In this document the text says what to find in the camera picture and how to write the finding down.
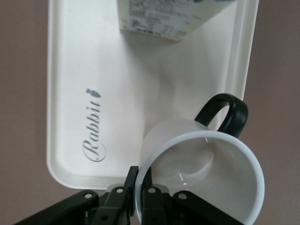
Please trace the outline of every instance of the table surface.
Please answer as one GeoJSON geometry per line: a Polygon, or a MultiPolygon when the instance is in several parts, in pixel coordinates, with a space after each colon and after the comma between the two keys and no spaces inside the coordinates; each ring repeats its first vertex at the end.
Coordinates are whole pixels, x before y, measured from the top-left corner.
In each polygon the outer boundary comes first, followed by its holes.
{"type": "MultiPolygon", "coordinates": [[[[48,2],[0,5],[0,224],[9,225],[79,190],[57,183],[46,166],[48,2]]],[[[299,11],[297,0],[261,1],[258,9],[240,136],[265,176],[256,225],[300,220],[299,11]]]]}

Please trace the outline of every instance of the carton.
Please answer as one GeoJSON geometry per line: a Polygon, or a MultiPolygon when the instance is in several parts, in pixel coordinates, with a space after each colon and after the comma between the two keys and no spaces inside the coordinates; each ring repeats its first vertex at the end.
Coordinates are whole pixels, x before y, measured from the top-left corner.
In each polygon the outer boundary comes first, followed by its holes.
{"type": "Polygon", "coordinates": [[[220,13],[234,0],[117,0],[121,29],[175,41],[220,13]]]}

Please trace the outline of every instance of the mug rim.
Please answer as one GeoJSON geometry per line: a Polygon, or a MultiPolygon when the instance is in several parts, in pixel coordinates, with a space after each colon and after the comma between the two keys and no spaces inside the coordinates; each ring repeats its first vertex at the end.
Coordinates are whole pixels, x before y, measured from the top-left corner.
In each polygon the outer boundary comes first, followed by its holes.
{"type": "Polygon", "coordinates": [[[256,156],[252,152],[252,150],[244,144],[241,140],[237,139],[236,137],[233,137],[229,134],[219,132],[219,131],[212,131],[212,130],[198,130],[198,131],[192,131],[188,132],[182,135],[178,135],[166,143],[164,143],[162,146],[160,146],[155,152],[153,152],[144,162],[142,166],[140,166],[139,173],[136,178],[135,182],[135,210],[138,217],[139,222],[142,222],[142,213],[141,213],[141,186],[144,180],[144,177],[146,175],[146,172],[150,168],[150,166],[153,164],[153,162],[160,156],[163,152],[168,150],[170,147],[181,143],[186,140],[196,139],[196,138],[215,138],[219,140],[223,140],[226,142],[229,142],[230,144],[236,146],[249,160],[251,166],[254,170],[254,176],[256,179],[256,196],[254,205],[252,207],[251,212],[249,213],[249,216],[245,221],[241,221],[244,224],[253,224],[263,206],[263,200],[264,200],[264,192],[265,192],[265,183],[264,183],[264,177],[263,177],[263,171],[261,168],[261,165],[259,164],[256,156]]]}

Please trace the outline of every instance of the plastic tray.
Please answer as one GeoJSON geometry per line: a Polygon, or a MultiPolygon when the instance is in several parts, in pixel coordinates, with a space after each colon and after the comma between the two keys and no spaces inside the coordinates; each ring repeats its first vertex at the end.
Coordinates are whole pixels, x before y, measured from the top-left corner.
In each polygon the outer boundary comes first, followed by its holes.
{"type": "Polygon", "coordinates": [[[116,0],[49,1],[51,175],[70,188],[122,183],[156,124],[194,118],[217,93],[243,98],[257,5],[238,0],[174,42],[120,30],[116,0]]]}

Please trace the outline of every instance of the mug handle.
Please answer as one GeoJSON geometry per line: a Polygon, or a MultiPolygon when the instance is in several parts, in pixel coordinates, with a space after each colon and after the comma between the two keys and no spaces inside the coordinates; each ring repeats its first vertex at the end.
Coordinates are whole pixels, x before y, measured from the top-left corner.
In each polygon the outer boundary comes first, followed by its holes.
{"type": "Polygon", "coordinates": [[[216,114],[229,105],[228,113],[218,131],[238,137],[244,128],[248,108],[246,104],[231,94],[217,94],[212,97],[196,116],[195,121],[208,126],[216,114]]]}

